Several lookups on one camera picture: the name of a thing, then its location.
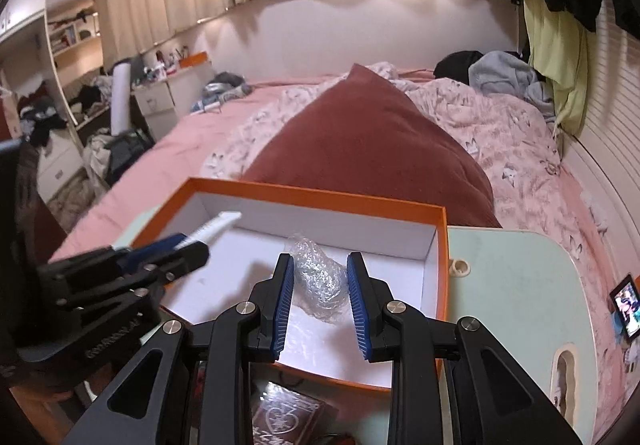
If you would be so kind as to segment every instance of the light green table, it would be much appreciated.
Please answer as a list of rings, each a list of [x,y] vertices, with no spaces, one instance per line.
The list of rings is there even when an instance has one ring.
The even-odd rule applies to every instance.
[[[126,246],[156,210],[135,219],[114,245]],[[449,228],[449,255],[471,266],[468,276],[450,279],[449,320],[471,315],[482,321],[545,393],[550,392],[556,350],[573,346],[579,379],[574,428],[590,445],[597,402],[596,352],[586,299],[570,256],[544,235],[468,227]],[[296,389],[339,409],[331,431],[348,431],[367,445],[386,443],[388,394],[309,380]],[[441,387],[441,393],[446,396],[446,389]],[[443,419],[450,443],[446,414]]]

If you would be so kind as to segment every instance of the heart design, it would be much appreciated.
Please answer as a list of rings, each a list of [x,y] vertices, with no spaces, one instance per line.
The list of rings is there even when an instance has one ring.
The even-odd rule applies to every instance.
[[[294,430],[300,420],[293,412],[283,412],[279,407],[271,407],[264,416],[272,434],[284,434]]]

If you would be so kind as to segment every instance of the bed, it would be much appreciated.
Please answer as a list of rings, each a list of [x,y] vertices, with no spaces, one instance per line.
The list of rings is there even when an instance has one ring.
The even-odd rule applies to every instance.
[[[606,298],[614,276],[581,186],[560,162],[542,115],[510,96],[483,97],[426,70],[370,68],[453,136],[485,171],[503,228],[541,232],[560,243],[580,273],[598,352],[596,434],[622,409],[624,373]],[[109,245],[140,213],[162,203],[189,176],[239,179],[295,114],[342,76],[258,83],[247,98],[183,118],[71,232],[54,259]]]

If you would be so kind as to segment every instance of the gray clothing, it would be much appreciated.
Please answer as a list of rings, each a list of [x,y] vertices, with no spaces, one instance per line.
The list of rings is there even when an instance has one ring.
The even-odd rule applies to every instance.
[[[545,122],[556,121],[553,96],[526,62],[504,51],[492,51],[469,67],[469,85],[483,95],[504,93],[535,106]]]

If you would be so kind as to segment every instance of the phone screen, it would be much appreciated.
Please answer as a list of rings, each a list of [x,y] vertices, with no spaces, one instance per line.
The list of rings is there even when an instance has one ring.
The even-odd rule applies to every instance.
[[[629,281],[619,292],[613,295],[620,320],[625,326],[629,340],[640,334],[640,299],[633,284]]]

